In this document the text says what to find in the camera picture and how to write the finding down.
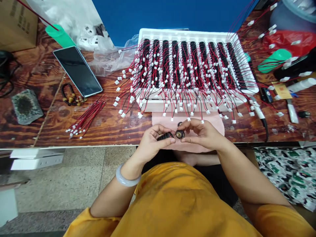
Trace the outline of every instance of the pink cloth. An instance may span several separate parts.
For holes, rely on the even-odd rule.
[[[191,118],[201,119],[200,114],[196,112],[198,116],[192,116]],[[162,116],[160,112],[153,112],[152,113],[152,125],[160,123],[161,125],[165,126],[166,128],[170,128],[174,131],[178,128],[178,123],[183,122],[187,119],[185,113],[178,113],[175,114],[173,117],[173,122],[171,122],[171,113],[167,113],[166,117]],[[203,120],[209,121],[216,129],[219,131],[220,134],[225,134],[224,124],[222,119],[218,116],[217,112],[211,112],[211,114],[207,115],[203,113]],[[185,134],[185,136],[197,136],[196,133],[190,131],[189,134]],[[175,144],[171,144],[170,146],[166,147],[165,149],[169,150],[179,150],[179,151],[187,151],[187,152],[194,152],[194,153],[201,153],[201,152],[208,152],[211,151],[202,147],[201,145],[191,144],[191,143],[181,143],[180,139],[175,136]]]

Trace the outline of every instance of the red plastic bag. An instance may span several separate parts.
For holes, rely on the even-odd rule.
[[[301,42],[297,45],[291,45],[292,42],[297,40]],[[269,49],[270,44],[275,44],[275,47]],[[271,54],[283,48],[290,51],[292,57],[301,57],[316,47],[316,34],[303,31],[277,31],[273,35],[265,36],[263,38],[263,45],[265,50]]]

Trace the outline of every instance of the grinding stone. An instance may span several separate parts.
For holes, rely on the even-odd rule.
[[[43,111],[34,91],[27,89],[11,98],[17,122],[21,125],[29,125],[34,120],[42,117]]]

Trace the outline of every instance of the smartphone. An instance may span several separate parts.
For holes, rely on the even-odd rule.
[[[89,97],[103,91],[100,83],[76,46],[55,50],[53,54],[83,97]]]

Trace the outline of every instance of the desk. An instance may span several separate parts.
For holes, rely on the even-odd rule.
[[[250,18],[258,15],[253,12]],[[261,32],[267,26],[262,23],[256,26]],[[251,48],[260,47],[257,42]],[[83,139],[75,137],[69,139],[69,133],[65,130],[73,124],[83,113],[89,103],[96,100],[99,95],[88,98],[82,107],[69,107],[62,101],[60,86],[71,82],[68,76],[55,59],[52,51],[60,46],[44,31],[44,26],[39,24],[38,46],[34,49],[15,53],[18,61],[23,65],[15,73],[13,82],[16,85],[10,96],[30,88],[36,93],[44,116],[31,123],[22,126],[17,123],[14,109],[9,96],[0,99],[0,148],[26,148],[49,146],[92,146],[92,145],[137,145],[143,132],[151,126],[151,113],[144,113],[141,119],[137,118],[137,108],[133,108],[125,118],[118,114],[118,108],[112,104],[117,96],[117,85],[114,81],[121,72],[115,72],[107,77],[98,77],[108,96],[108,105],[99,113],[93,121],[89,131]],[[83,53],[88,62],[93,60],[92,52]],[[275,80],[272,73],[261,74],[256,71],[261,82]],[[316,87],[312,87],[297,93],[299,98],[293,99],[293,105],[297,111],[309,111],[313,120],[316,120]],[[300,119],[300,124],[290,122],[287,105],[284,100],[274,102],[275,108],[284,113],[278,117],[265,106],[261,106],[269,126],[269,141],[315,141],[315,125],[310,119]],[[237,124],[232,125],[231,120],[224,120],[225,136],[232,142],[262,142],[265,140],[265,129],[261,121],[250,117],[245,106],[239,106],[238,110],[244,115],[236,117]]]

